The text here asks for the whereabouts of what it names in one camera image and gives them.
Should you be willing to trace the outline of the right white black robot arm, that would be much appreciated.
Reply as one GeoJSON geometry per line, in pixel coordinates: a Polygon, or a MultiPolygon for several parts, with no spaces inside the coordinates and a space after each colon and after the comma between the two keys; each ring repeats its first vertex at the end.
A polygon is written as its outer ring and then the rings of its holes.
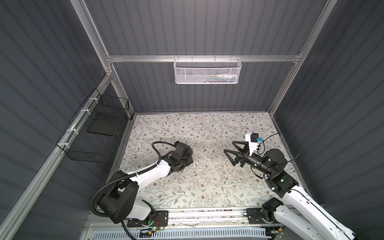
{"type": "Polygon", "coordinates": [[[288,161],[279,149],[263,156],[254,152],[255,143],[234,141],[236,150],[224,150],[233,166],[248,164],[263,173],[268,187],[278,195],[262,205],[266,223],[278,222],[304,240],[356,240],[358,234],[320,206],[285,170],[288,161]]]}

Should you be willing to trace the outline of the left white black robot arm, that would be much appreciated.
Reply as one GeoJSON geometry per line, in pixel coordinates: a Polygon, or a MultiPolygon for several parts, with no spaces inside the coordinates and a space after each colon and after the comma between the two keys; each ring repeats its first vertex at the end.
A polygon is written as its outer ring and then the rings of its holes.
{"type": "Polygon", "coordinates": [[[92,197],[92,214],[109,218],[115,224],[133,219],[143,222],[144,226],[152,225],[156,210],[148,201],[139,202],[138,192],[194,162],[193,149],[185,143],[156,141],[152,143],[152,148],[158,155],[157,161],[132,173],[115,172],[92,197]]]}

